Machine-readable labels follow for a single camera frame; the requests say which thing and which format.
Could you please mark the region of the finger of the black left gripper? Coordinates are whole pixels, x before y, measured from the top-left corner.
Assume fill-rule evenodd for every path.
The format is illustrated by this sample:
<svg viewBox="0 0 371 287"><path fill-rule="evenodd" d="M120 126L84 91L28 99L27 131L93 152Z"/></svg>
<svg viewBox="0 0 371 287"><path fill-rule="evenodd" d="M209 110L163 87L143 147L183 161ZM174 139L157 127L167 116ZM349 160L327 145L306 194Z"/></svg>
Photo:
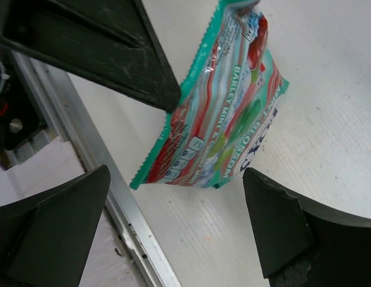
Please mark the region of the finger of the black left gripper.
<svg viewBox="0 0 371 287"><path fill-rule="evenodd" d="M141 1L0 1L0 45L166 112L180 101Z"/></svg>

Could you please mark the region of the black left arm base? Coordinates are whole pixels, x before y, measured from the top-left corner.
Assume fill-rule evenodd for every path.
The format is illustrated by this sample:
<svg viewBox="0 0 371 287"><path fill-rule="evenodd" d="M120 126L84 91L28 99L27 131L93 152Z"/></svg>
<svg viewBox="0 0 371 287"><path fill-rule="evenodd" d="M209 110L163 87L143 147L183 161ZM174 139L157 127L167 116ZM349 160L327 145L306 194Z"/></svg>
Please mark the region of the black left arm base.
<svg viewBox="0 0 371 287"><path fill-rule="evenodd" d="M31 141L46 127L12 53L0 47L0 168L11 166L8 152Z"/></svg>

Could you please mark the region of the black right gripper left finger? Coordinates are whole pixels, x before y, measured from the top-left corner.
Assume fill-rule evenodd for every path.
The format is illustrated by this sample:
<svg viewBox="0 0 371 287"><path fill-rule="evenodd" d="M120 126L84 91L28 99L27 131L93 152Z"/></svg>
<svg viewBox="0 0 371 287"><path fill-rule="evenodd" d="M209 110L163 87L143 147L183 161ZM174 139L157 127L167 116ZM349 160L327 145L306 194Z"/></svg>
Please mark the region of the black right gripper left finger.
<svg viewBox="0 0 371 287"><path fill-rule="evenodd" d="M0 286L78 286L111 182L102 165L0 207Z"/></svg>

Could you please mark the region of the teal Fox's candy bag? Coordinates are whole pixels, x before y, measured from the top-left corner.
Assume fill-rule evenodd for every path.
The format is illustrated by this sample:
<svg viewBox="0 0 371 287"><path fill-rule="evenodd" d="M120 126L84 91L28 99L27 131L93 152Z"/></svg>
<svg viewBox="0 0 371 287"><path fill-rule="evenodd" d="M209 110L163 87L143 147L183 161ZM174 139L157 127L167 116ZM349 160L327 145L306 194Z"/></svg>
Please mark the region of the teal Fox's candy bag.
<svg viewBox="0 0 371 287"><path fill-rule="evenodd" d="M289 83L257 1L220 1L181 99L130 183L220 188L252 162Z"/></svg>

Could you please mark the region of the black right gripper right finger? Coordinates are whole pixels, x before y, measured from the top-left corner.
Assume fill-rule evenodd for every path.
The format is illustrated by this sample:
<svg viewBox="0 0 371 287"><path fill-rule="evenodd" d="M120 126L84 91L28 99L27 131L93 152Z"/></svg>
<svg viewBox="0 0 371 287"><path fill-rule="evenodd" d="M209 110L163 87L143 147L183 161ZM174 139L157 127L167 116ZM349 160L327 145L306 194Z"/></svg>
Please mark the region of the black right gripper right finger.
<svg viewBox="0 0 371 287"><path fill-rule="evenodd" d="M243 183L270 286L371 286L371 219L319 203L253 168Z"/></svg>

